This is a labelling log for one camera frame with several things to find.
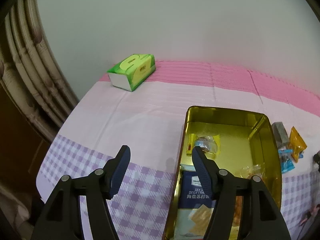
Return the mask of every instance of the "orange snack package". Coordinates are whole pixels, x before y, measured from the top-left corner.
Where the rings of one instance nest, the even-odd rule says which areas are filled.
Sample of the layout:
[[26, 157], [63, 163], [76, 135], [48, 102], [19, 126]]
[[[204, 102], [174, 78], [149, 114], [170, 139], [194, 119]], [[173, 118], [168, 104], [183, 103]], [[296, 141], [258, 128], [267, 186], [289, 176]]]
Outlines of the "orange snack package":
[[[264, 165], [253, 165], [251, 167], [242, 168], [239, 173], [241, 178], [251, 179], [252, 176], [258, 175], [262, 181], [265, 181], [265, 167]], [[240, 225], [241, 211], [242, 211], [242, 196], [236, 197], [235, 212], [233, 214], [232, 226], [236, 227]]]
[[290, 143], [288, 148], [293, 150], [291, 157], [296, 163], [299, 160], [300, 152], [304, 151], [307, 148], [306, 143], [304, 142], [304, 140], [302, 139], [302, 137], [297, 132], [294, 126], [291, 128]]

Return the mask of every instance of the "snack bag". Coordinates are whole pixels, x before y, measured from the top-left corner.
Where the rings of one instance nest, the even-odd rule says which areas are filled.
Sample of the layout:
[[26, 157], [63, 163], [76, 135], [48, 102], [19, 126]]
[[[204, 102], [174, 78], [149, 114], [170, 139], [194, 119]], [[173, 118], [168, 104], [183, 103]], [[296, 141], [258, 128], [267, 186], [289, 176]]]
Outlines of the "snack bag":
[[181, 174], [180, 197], [173, 239], [202, 239], [215, 201], [204, 193], [195, 171], [181, 171]]
[[281, 173], [284, 174], [288, 171], [294, 169], [294, 165], [292, 160], [290, 159], [290, 154], [293, 153], [292, 149], [289, 150], [278, 150], [279, 158], [280, 158], [280, 165], [281, 165]]
[[307, 148], [306, 143], [304, 142], [304, 140], [302, 139], [302, 137], [297, 132], [294, 126], [291, 128], [290, 143], [288, 148], [293, 150], [291, 157], [296, 163], [299, 160], [299, 154]]
[[212, 159], [215, 159], [220, 154], [220, 134], [203, 135], [190, 133], [188, 136], [187, 155], [192, 154], [192, 149], [195, 146], [200, 146], [204, 152], [212, 155]]
[[[251, 167], [242, 168], [239, 171], [239, 177], [250, 179], [252, 176], [258, 175], [263, 181], [265, 180], [265, 169], [264, 165], [253, 165]], [[236, 197], [236, 205], [235, 205], [235, 212], [233, 215], [233, 227], [238, 227], [240, 225], [241, 220], [241, 210], [242, 210], [242, 196]]]

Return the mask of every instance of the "tissue box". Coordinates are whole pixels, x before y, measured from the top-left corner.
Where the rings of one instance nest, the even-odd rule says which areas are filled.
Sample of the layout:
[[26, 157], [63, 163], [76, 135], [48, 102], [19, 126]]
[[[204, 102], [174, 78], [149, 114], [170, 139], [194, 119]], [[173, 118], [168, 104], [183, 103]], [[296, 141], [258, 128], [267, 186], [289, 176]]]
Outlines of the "tissue box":
[[133, 54], [107, 73], [113, 86], [134, 91], [155, 70], [155, 57], [152, 54]]

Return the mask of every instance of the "white wall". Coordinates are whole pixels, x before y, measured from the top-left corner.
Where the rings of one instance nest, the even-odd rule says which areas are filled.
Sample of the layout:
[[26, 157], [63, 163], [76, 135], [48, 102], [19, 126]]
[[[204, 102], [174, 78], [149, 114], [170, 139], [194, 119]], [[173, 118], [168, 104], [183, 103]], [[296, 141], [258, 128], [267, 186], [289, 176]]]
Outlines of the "white wall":
[[79, 98], [132, 53], [243, 65], [320, 94], [320, 23], [305, 0], [38, 0]]

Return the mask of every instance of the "gold metal tin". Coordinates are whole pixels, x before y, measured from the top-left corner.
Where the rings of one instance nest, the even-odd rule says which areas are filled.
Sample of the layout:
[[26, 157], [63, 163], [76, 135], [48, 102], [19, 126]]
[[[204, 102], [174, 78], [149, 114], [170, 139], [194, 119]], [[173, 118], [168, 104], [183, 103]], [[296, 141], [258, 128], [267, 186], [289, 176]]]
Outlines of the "gold metal tin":
[[220, 134], [221, 153], [214, 159], [219, 168], [238, 176], [241, 168], [260, 164], [265, 168], [265, 184], [277, 206], [281, 205], [281, 167], [276, 142], [268, 117], [264, 114], [238, 109], [191, 106], [186, 114], [180, 146], [175, 190], [164, 228], [163, 239], [174, 233], [180, 195], [180, 164], [193, 165], [187, 155], [188, 136]]

